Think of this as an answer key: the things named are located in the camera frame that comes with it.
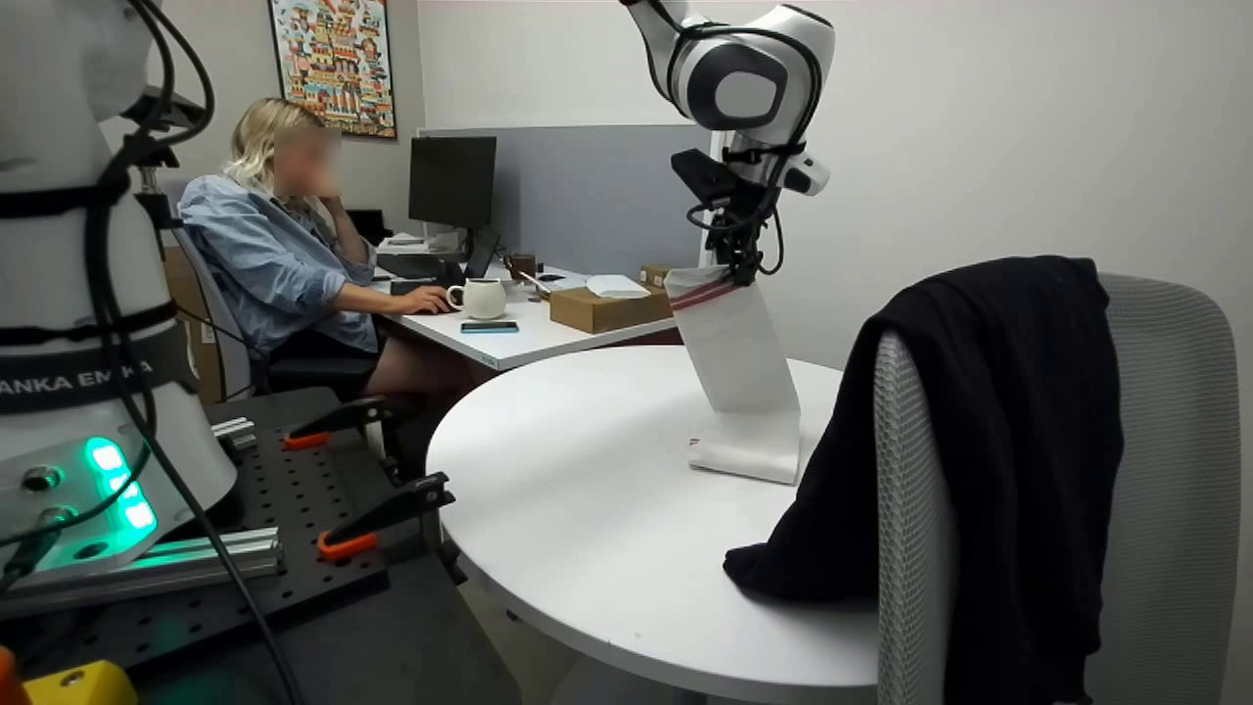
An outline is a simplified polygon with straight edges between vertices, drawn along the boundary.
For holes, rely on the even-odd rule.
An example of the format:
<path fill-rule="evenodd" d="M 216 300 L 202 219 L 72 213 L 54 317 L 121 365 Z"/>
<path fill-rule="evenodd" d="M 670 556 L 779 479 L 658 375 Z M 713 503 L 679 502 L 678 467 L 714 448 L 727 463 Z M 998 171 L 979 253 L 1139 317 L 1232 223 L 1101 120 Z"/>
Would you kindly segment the white towel with red stripe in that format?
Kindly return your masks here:
<path fill-rule="evenodd" d="M 799 398 L 764 296 L 725 265 L 672 269 L 664 289 L 713 413 L 689 443 L 689 465 L 794 485 Z"/>

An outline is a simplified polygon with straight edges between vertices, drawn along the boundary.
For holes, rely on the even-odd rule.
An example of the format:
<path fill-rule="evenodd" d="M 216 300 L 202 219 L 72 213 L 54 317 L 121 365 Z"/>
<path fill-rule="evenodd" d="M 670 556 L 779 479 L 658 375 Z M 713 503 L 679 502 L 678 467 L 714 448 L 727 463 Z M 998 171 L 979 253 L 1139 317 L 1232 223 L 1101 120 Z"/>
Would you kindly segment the grey partition panel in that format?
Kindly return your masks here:
<path fill-rule="evenodd" d="M 489 229 L 509 253 L 581 275 L 637 275 L 643 265 L 697 265 L 695 204 L 672 155 L 708 152 L 692 124 L 425 129 L 422 138 L 496 140 Z"/>

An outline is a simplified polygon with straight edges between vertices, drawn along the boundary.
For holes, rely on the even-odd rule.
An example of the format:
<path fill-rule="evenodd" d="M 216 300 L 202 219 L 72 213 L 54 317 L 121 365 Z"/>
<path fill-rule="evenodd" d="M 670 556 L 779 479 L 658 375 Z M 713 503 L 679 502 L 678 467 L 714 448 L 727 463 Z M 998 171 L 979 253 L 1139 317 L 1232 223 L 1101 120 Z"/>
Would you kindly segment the flat cardboard box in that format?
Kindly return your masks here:
<path fill-rule="evenodd" d="M 549 298 L 550 321 L 586 334 L 611 333 L 673 317 L 670 296 L 662 287 L 642 286 L 643 298 L 599 298 L 586 287 L 556 291 Z"/>

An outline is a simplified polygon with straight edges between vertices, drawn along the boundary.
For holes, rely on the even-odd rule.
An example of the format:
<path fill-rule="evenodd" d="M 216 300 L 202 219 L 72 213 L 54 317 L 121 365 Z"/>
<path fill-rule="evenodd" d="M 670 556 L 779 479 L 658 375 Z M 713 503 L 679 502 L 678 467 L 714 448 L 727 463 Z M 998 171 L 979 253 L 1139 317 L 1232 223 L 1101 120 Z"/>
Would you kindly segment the white desk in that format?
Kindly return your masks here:
<path fill-rule="evenodd" d="M 533 286 L 512 282 L 507 269 L 494 263 L 489 278 L 501 278 L 506 287 L 506 321 L 515 321 L 515 333 L 462 333 L 464 312 L 447 316 L 391 316 L 383 326 L 391 336 L 434 341 L 495 373 L 565 353 L 608 347 L 679 346 L 679 331 L 672 318 L 648 324 L 623 327 L 608 333 L 583 333 L 574 327 L 550 321 L 546 301 L 530 301 Z"/>

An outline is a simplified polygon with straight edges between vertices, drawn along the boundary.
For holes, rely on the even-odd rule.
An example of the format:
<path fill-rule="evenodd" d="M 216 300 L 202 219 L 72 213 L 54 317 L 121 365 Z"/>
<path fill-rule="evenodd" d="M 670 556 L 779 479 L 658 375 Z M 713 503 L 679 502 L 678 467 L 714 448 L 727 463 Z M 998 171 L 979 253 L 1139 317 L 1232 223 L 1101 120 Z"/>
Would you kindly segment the black tablet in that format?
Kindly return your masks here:
<path fill-rule="evenodd" d="M 489 227 L 469 228 L 466 235 L 466 280 L 485 278 L 497 255 L 497 232 Z"/>

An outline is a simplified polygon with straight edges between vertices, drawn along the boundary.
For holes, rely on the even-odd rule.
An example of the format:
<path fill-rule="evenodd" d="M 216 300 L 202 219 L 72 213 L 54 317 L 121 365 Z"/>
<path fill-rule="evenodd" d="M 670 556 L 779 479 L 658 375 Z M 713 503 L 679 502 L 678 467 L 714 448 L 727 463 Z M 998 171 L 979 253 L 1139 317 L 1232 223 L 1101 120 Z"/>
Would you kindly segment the white mug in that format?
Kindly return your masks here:
<path fill-rule="evenodd" d="M 474 321 L 496 321 L 507 307 L 505 287 L 497 278 L 467 278 L 461 286 L 447 287 L 444 299 Z"/>

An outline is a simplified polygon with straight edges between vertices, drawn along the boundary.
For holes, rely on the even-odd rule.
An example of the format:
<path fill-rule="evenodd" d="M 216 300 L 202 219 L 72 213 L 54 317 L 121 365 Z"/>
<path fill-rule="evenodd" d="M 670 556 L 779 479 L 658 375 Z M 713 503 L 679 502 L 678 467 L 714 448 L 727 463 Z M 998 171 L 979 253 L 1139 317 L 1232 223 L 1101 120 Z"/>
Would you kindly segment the black monitor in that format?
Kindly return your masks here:
<path fill-rule="evenodd" d="M 495 157 L 492 135 L 413 138 L 408 217 L 465 229 L 487 227 L 495 197 Z"/>

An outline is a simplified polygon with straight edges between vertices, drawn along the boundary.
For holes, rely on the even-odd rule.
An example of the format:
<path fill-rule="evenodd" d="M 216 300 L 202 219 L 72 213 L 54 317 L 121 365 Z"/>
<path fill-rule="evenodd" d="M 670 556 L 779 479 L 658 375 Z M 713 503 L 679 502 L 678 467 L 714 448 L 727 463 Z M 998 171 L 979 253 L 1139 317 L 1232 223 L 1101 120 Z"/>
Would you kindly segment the black garment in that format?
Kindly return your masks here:
<path fill-rule="evenodd" d="M 949 705 L 1091 705 L 1101 566 L 1124 436 L 1109 296 L 1088 258 L 1000 258 L 905 287 L 860 326 L 834 411 L 766 543 L 723 569 L 793 602 L 873 594 L 880 339 L 918 371 L 954 503 Z"/>

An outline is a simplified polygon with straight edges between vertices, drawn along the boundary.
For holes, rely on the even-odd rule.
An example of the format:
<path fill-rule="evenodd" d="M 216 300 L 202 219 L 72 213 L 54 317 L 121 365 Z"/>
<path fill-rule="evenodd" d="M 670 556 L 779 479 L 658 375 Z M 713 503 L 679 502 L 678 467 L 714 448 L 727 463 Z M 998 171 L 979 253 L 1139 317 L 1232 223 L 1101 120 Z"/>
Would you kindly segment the colourful framed poster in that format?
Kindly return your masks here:
<path fill-rule="evenodd" d="M 395 140 L 388 0 L 268 0 L 286 100 L 345 135 Z"/>

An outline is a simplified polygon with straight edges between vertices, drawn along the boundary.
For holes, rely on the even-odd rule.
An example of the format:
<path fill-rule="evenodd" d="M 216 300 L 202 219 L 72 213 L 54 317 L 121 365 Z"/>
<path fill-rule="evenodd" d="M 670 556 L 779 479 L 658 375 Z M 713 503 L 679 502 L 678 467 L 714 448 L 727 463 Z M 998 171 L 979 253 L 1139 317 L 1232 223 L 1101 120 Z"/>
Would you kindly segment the black clamp with orange tips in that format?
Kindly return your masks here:
<path fill-rule="evenodd" d="M 337 563 L 355 558 L 360 553 L 378 548 L 380 533 L 395 525 L 439 513 L 440 508 L 454 503 L 455 495 L 447 490 L 450 478 L 442 472 L 403 485 L 375 507 L 362 510 L 345 518 L 340 526 L 317 536 L 315 545 L 318 561 Z"/>
<path fill-rule="evenodd" d="M 417 412 L 416 402 L 388 396 L 346 401 L 317 418 L 287 430 L 281 447 L 289 451 L 309 450 L 327 445 L 330 437 L 341 430 L 361 430 L 367 441 L 375 441 L 375 450 L 388 455 L 388 445 L 395 443 L 395 432 L 403 421 L 415 418 Z"/>

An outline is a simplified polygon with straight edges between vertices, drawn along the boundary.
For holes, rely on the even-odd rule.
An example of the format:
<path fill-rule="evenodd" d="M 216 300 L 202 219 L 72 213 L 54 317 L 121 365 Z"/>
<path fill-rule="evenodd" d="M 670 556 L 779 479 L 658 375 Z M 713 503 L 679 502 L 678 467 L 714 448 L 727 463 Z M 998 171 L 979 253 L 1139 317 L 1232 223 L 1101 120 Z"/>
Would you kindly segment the dark office chair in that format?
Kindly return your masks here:
<path fill-rule="evenodd" d="M 298 389 L 303 387 L 328 387 L 341 397 L 350 396 L 356 387 L 367 379 L 370 364 L 363 361 L 350 361 L 340 357 L 294 357 L 269 367 L 264 359 L 254 358 L 254 348 L 243 338 L 236 317 L 205 260 L 205 255 L 188 235 L 178 212 L 178 198 L 182 197 L 185 180 L 163 180 L 160 195 L 168 202 L 168 218 L 160 225 L 160 232 L 170 235 L 175 245 L 190 260 L 205 296 L 208 326 L 216 331 L 216 341 L 221 347 L 224 384 L 228 399 L 246 399 L 251 396 L 263 396 L 273 389 Z"/>

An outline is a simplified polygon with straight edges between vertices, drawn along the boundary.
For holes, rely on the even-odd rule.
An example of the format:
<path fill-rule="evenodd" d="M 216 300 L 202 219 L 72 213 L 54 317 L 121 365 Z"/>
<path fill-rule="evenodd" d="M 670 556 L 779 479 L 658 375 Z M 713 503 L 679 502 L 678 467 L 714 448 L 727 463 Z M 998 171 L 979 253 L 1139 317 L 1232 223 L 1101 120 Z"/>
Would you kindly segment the person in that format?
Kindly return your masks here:
<path fill-rule="evenodd" d="M 444 316 L 442 287 L 377 291 L 375 245 L 352 220 L 336 182 L 332 133 L 308 108 L 256 100 L 231 135 L 231 157 L 195 177 L 178 212 L 205 259 L 239 336 L 259 364 L 287 358 L 360 361 L 355 396 L 457 399 L 487 371 L 431 341 L 393 339 L 378 321 Z"/>

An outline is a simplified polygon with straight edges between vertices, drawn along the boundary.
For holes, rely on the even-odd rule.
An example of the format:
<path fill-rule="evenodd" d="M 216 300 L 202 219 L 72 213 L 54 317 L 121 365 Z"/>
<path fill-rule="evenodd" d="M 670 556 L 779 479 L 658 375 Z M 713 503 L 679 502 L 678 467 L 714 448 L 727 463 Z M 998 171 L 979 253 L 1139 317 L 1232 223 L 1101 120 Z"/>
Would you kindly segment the grey mesh office chair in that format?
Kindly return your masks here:
<path fill-rule="evenodd" d="M 1101 581 L 1093 705 L 1219 705 L 1238 581 L 1240 432 L 1230 326 L 1182 284 L 1101 273 L 1124 455 Z M 944 705 L 956 528 L 920 374 L 880 339 L 876 705 Z"/>

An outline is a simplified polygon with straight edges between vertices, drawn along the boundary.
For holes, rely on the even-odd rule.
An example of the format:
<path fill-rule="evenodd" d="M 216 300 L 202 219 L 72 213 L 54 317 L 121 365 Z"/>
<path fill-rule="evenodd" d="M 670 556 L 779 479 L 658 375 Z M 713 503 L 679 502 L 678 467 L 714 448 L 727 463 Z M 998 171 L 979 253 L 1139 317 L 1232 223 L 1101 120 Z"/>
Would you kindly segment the tall cardboard box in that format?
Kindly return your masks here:
<path fill-rule="evenodd" d="M 194 373 L 200 379 L 200 402 L 205 406 L 218 404 L 227 397 L 222 352 L 216 341 L 216 331 L 208 326 L 211 316 L 200 275 L 197 275 L 180 247 L 165 247 L 162 250 L 162 267 L 170 297 L 180 309 L 185 309 L 178 313 L 178 321 L 185 331 Z"/>

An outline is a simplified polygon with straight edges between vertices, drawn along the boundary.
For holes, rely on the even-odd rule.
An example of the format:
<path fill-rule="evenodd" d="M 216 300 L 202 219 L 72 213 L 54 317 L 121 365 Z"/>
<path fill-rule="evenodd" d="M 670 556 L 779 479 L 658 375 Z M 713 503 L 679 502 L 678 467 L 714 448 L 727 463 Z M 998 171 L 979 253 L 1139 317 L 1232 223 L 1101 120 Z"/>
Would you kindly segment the yellow block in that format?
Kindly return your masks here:
<path fill-rule="evenodd" d="M 0 705 L 139 705 L 139 692 L 117 664 L 99 660 L 26 680 L 18 656 L 0 646 Z"/>

